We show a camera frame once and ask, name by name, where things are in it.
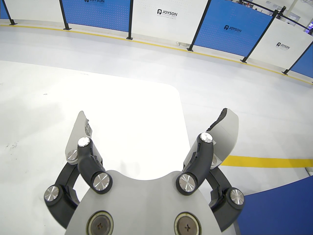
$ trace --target white floor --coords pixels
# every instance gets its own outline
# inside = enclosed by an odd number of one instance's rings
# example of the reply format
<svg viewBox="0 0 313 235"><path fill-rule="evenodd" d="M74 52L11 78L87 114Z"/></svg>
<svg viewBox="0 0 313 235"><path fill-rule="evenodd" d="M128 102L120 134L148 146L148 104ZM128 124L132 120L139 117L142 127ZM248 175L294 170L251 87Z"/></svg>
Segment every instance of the white floor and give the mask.
<svg viewBox="0 0 313 235"><path fill-rule="evenodd" d="M232 155L313 159L313 86L282 75L126 40L30 28L0 27L0 60L166 83L180 93L190 144L228 107L240 121ZM304 168L221 169L246 195L308 177Z"/></svg>

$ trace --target silver screw cap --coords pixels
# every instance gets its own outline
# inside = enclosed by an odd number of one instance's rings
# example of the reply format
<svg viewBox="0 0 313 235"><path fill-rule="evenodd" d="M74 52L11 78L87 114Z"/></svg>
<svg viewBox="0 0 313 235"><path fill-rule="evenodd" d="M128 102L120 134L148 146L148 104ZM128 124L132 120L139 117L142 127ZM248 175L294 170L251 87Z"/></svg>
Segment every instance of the silver screw cap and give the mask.
<svg viewBox="0 0 313 235"><path fill-rule="evenodd" d="M202 134L200 134L200 138L202 141L207 142L207 143L213 141L212 135L207 132L203 132Z"/></svg>
<svg viewBox="0 0 313 235"><path fill-rule="evenodd" d="M100 173L95 177L93 186L97 191L103 191L108 187L110 183L110 177L105 172Z"/></svg>
<svg viewBox="0 0 313 235"><path fill-rule="evenodd" d="M71 150L68 154L67 154L67 157L66 159L68 161L74 161L77 159L77 149L75 150Z"/></svg>
<svg viewBox="0 0 313 235"><path fill-rule="evenodd" d="M239 190L234 188L230 192L230 199L236 204L236 205L242 205L245 201L244 194Z"/></svg>
<svg viewBox="0 0 313 235"><path fill-rule="evenodd" d="M186 192L192 192L196 188L194 179L188 174L183 174L180 176L179 185L181 189L183 189Z"/></svg>
<svg viewBox="0 0 313 235"><path fill-rule="evenodd" d="M79 147L85 147L90 143L90 138L89 137L82 137L78 140L78 146Z"/></svg>
<svg viewBox="0 0 313 235"><path fill-rule="evenodd" d="M57 186L51 186L45 192L45 200L47 202L51 202L58 197L58 194L59 194L58 187Z"/></svg>

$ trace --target yellow stripe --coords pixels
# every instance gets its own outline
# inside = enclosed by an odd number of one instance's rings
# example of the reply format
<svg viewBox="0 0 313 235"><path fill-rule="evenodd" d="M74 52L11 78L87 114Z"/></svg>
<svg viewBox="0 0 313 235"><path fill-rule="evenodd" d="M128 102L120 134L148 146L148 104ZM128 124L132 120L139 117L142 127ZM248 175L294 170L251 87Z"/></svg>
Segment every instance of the yellow stripe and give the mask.
<svg viewBox="0 0 313 235"><path fill-rule="evenodd" d="M68 30L58 29L58 28L32 27L32 26L21 26L21 25L14 25L14 26L0 25L0 26L1 27L20 27L20 28L39 28L39 29L49 29L49 30L58 30L58 31L67 31L68 32ZM191 51L188 51L186 49L157 45L157 44L152 44L152 43L137 41L137 40L128 40L126 38L106 36L106 35L102 35L102 34L94 34L94 33L88 33L88 32L83 32L83 31L75 31L75 30L71 30L70 32L79 33L79 34L87 34L87 35L98 36L98 37L105 37L105 38L115 38L115 39L119 39L119 40L132 41L132 42L140 43L140 44L152 45L152 46L163 47L163 48L170 48L170 49L179 50L179 51L183 51L183 52L194 53L197 55L223 59L223 60L227 60L227 61L231 61L231 62L236 62L239 64L244 64L244 65L256 67L256 68L263 69L263 70L266 70L269 72L277 73L277 74L280 74L280 75L283 75L283 76L286 76L289 78L293 78L295 80L313 85L310 82L307 82L305 80L301 80L299 78L292 77L289 75L284 75L281 72L276 72L276 71L273 71L273 70L270 70L270 69L267 69L264 67L260 67L260 66L256 66L256 65L252 65L252 64L246 64L246 63L242 63L241 61L223 58L223 57L219 57L219 56L212 56L212 55L207 55L207 54L199 53L199 52L191 52ZM254 168L305 168L305 167L313 167L313 159L276 159L276 158L257 158L257 157L232 156L232 155L230 155L226 158L226 160L221 165L222 166L234 166L234 167L254 167Z"/></svg>
<svg viewBox="0 0 313 235"><path fill-rule="evenodd" d="M118 37L112 37L112 36L106 36L106 35L94 34L94 33L88 33L88 32L83 32L83 31L76 31L76 30L68 31L68 30L59 29L59 28L32 27L32 26L21 26L21 25L0 25L0 26L1 26L1 27L16 27L16 28L17 28L17 27L20 27L20 28L39 28L39 29L49 29L49 30L66 31L66 32L73 32L73 33L79 33L79 34L86 34L86 35L92 35L92 36L98 36L98 37L115 38L115 39L119 39L119 40L126 40L126 41L135 42L135 43L146 44L146 45L152 45L152 46L163 47L163 48L170 48L170 49L173 49L173 50L179 50L179 51L188 52L188 53L193 53L193 54L202 55L202 56L209 56L209 57L213 57L213 58L223 59L223 60L227 60L227 61L231 61L231 62L236 62L236 63L239 63L239 64L244 64L244 65L252 66L252 67L255 67L255 68L259 68L259 69L263 69L263 70L266 70L266 71L269 71L269 72L277 73L277 74L280 74L280 75L283 75L283 76L286 76L286 77L289 77L289 78L292 78L292 79L295 79L295 80L298 80L298 81L305 82L305 83L307 83L307 84L313 85L313 83L311 83L311 82L307 82L307 81L305 81L305 80L302 80L302 79L299 79L299 78L296 78L296 77L292 77L292 76L289 76L289 75L285 75L285 74L283 74L283 73L281 73L281 72L276 72L276 71L273 71L273 70L270 70L270 69L267 69L267 68L264 68L264 67L260 67L260 66L256 66L256 65L252 65L252 64L247 64L247 63L243 63L243 62L241 62L241 61L232 60L232 59L228 59L228 58L224 58L224 57L220 57L220 56L212 56L212 55L207 55L207 54L199 53L199 52L191 52L191 51L188 51L187 49L181 49L181 48L175 48L175 47L170 47L170 46L157 45L157 44L152 44L152 43L143 42L143 41L129 40L129 39L126 39L126 38L118 38Z"/></svg>
<svg viewBox="0 0 313 235"><path fill-rule="evenodd" d="M305 168L313 167L313 159L276 159L230 155L221 165L254 168Z"/></svg>

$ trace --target fence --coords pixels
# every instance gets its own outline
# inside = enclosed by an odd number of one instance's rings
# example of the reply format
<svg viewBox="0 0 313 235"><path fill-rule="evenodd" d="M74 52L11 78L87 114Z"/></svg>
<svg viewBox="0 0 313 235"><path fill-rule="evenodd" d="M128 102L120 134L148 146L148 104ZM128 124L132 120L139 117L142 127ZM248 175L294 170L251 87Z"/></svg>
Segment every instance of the fence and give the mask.
<svg viewBox="0 0 313 235"><path fill-rule="evenodd" d="M87 25L162 38L266 62L313 78L313 37L239 0L1 0L0 19Z"/></svg>
<svg viewBox="0 0 313 235"><path fill-rule="evenodd" d="M313 176L245 196L237 221L242 235L313 234Z"/></svg>

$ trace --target white table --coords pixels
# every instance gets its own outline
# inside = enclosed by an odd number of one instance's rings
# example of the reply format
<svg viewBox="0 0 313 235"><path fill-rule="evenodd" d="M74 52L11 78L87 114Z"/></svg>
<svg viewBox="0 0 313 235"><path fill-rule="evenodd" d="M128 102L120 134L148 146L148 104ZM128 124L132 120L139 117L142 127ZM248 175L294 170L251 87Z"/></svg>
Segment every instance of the white table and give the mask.
<svg viewBox="0 0 313 235"><path fill-rule="evenodd" d="M1 234L64 234L43 195L81 110L106 170L155 179L182 169L190 147L172 86L0 61ZM81 199L88 186L75 189Z"/></svg>

